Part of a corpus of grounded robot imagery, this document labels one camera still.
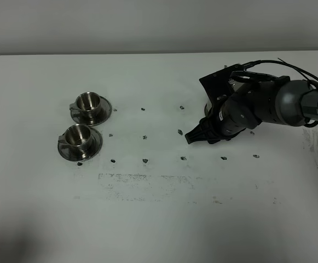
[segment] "white table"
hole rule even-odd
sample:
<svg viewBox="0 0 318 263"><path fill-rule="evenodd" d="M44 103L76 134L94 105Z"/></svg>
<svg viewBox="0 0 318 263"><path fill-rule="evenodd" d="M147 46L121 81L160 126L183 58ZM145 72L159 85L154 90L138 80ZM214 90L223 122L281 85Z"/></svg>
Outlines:
<svg viewBox="0 0 318 263"><path fill-rule="evenodd" d="M278 57L318 75L318 52L0 56L0 231L29 223L32 262L318 262L318 126L215 145L177 132L204 116L199 78ZM77 166L56 146L86 91L117 111Z"/></svg>

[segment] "black cable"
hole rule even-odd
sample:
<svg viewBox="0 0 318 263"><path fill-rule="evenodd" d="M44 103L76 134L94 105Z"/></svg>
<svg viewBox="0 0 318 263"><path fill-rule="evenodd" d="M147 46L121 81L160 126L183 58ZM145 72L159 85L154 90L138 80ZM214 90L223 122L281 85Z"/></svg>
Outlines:
<svg viewBox="0 0 318 263"><path fill-rule="evenodd" d="M304 126L307 127L307 128L313 128L313 127L315 127L317 125L318 125L318 121L314 121L312 123L304 124Z"/></svg>
<svg viewBox="0 0 318 263"><path fill-rule="evenodd" d="M307 79L308 81L310 81L310 79L308 77L306 77L306 75L304 73L302 73L301 71L296 70L299 74L301 74L301 76L303 76L305 79Z"/></svg>
<svg viewBox="0 0 318 263"><path fill-rule="evenodd" d="M298 71L298 72L302 72L308 76L310 76L311 78L315 79L316 81L318 81L318 77L316 77L315 75L313 75L312 73L307 72L306 70L303 70L302 68L296 67L294 65L288 64L286 62L282 62L282 61L277 61L277 60L257 60L257 61L251 61L248 63L243 64L242 66L244 67L244 69L248 69L250 67L254 67L256 65L259 64L263 64L263 63L271 63L271 64L278 64L278 65L283 65L283 66L287 66L287 67L291 67L294 70Z"/></svg>

